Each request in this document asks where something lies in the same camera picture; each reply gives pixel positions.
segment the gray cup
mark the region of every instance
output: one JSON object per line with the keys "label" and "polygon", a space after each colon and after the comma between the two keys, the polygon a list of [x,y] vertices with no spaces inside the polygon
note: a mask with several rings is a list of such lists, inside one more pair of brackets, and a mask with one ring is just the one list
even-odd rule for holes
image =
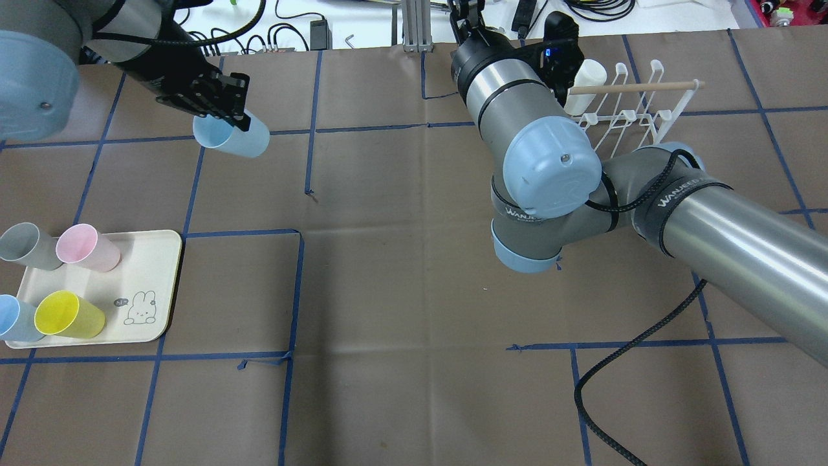
{"label": "gray cup", "polygon": [[36,269],[54,270],[63,262],[55,253],[57,239],[33,223],[18,223],[0,236],[0,259]]}

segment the metal bracket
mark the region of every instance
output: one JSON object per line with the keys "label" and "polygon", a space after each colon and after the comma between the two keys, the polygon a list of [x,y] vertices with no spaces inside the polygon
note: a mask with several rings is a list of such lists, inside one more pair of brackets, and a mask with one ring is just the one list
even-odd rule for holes
{"label": "metal bracket", "polygon": [[431,5],[427,0],[402,0],[402,49],[431,51]]}

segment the plastic cup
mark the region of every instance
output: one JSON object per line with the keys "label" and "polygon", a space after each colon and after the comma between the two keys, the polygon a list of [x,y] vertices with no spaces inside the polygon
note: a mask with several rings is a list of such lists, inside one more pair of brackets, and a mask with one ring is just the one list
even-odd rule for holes
{"label": "plastic cup", "polygon": [[86,223],[79,223],[60,235],[55,250],[58,259],[66,264],[98,272],[109,272],[121,260],[121,250]]}
{"label": "plastic cup", "polygon": [[0,340],[36,342],[43,333],[35,327],[35,307],[10,294],[0,294]]}
{"label": "plastic cup", "polygon": [[55,254],[56,243],[39,226],[18,223],[0,236],[0,258],[36,269],[54,270],[63,265]]}
{"label": "plastic cup", "polygon": [[222,119],[211,116],[193,118],[193,134],[195,140],[208,149],[215,149],[225,153],[232,153],[241,157],[258,157],[267,149],[270,143],[270,131],[256,115],[247,110],[244,113],[250,117],[250,129],[242,131],[230,126]]}
{"label": "plastic cup", "polygon": [[46,296],[35,311],[35,327],[45,335],[92,338],[105,323],[104,311],[66,290]]}

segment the light blue cup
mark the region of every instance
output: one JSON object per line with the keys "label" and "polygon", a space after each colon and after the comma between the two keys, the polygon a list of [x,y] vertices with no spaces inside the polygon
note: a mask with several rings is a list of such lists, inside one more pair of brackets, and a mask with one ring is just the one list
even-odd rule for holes
{"label": "light blue cup", "polygon": [[10,294],[0,294],[0,340],[36,342],[43,333],[35,328],[35,307]]}

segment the white dish rack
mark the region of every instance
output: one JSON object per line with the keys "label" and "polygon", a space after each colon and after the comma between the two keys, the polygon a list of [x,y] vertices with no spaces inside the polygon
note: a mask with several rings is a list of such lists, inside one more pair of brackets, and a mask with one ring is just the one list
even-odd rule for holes
{"label": "white dish rack", "polygon": [[[618,137],[615,139],[615,145],[609,153],[610,158],[614,157],[621,141],[628,135],[629,129],[634,125],[644,128],[644,134],[638,141],[636,148],[647,144],[660,143],[678,120],[678,117],[681,116],[681,112],[690,103],[696,91],[705,85],[700,80],[662,82],[663,78],[664,65],[658,60],[653,60],[650,61],[650,77],[647,82],[629,84],[630,74],[627,66],[624,63],[617,63],[615,64],[615,77],[609,85],[573,87],[570,90],[570,95],[595,94],[595,100],[599,100],[595,111],[572,116],[573,120],[584,131],[606,126],[604,133],[594,146],[596,152],[609,140],[609,136],[616,133]],[[675,107],[672,109],[653,109],[652,101],[656,93],[671,90],[684,91]],[[624,109],[621,105],[623,94],[629,92],[640,94],[638,104],[634,109]]]}

